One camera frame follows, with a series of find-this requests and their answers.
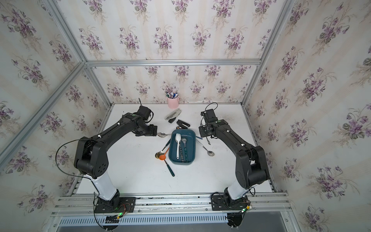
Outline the steel spoon pink handle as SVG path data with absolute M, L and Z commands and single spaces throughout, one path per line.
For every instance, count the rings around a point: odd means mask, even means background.
M 161 138 L 165 138 L 167 136 L 170 136 L 172 135 L 171 133 L 163 133 L 163 132 L 158 132 L 157 133 L 157 136 L 161 137 Z

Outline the steel spoon marbled handle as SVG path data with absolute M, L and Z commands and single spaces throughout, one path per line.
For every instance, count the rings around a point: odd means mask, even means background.
M 179 155 L 181 162 L 185 162 L 182 147 L 179 147 Z

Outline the steel spoon green handle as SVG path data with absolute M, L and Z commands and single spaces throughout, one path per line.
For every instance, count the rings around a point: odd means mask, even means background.
M 188 154 L 187 154 L 187 147 L 186 147 L 187 139 L 185 137 L 182 137 L 182 142 L 183 142 L 183 146 L 184 146 L 185 162 L 188 162 Z

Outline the white plastic spoon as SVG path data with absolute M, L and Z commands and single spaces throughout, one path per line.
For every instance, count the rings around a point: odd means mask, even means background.
M 175 141 L 177 142 L 177 159 L 179 160 L 180 159 L 180 141 L 181 141 L 182 137 L 181 137 L 181 134 L 177 133 L 175 135 Z

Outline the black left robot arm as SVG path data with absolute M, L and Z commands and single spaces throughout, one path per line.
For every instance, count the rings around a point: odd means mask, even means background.
M 109 175 L 109 149 L 128 133 L 136 136 L 157 136 L 157 126 L 148 124 L 143 116 L 126 113 L 108 129 L 90 138 L 79 139 L 74 159 L 74 167 L 88 178 L 98 191 L 98 197 L 112 201 L 119 197 L 118 189 Z

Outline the dotted steel spoon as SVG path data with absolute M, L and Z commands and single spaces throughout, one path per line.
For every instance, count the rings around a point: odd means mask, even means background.
M 207 155 L 208 156 L 210 156 L 210 157 L 213 157 L 214 156 L 214 152 L 212 152 L 212 151 L 210 151 L 210 150 L 208 150 L 200 141 L 199 141 L 199 139 L 197 139 L 196 140 L 197 141 L 197 143 L 202 147 L 202 148 L 204 148 L 205 150 L 206 150 L 206 152 L 207 152 Z

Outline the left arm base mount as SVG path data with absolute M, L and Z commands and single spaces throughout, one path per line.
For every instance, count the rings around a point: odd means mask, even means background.
M 105 201 L 98 197 L 94 206 L 94 213 L 132 213 L 136 199 L 135 197 L 119 197 L 113 198 L 111 201 Z

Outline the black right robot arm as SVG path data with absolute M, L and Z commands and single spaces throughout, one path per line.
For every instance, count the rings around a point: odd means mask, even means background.
M 199 132 L 201 137 L 221 140 L 235 155 L 236 181 L 227 187 L 227 196 L 238 200 L 256 185 L 270 179 L 265 151 L 261 146 L 253 146 L 240 137 L 225 120 L 208 121 L 203 119 Z

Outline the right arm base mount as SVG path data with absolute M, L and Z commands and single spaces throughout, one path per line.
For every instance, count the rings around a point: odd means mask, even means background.
M 247 197 L 242 197 L 237 200 L 232 200 L 227 193 L 214 192 L 210 196 L 211 206 L 213 211 L 242 211 L 250 209 L 251 202 Z

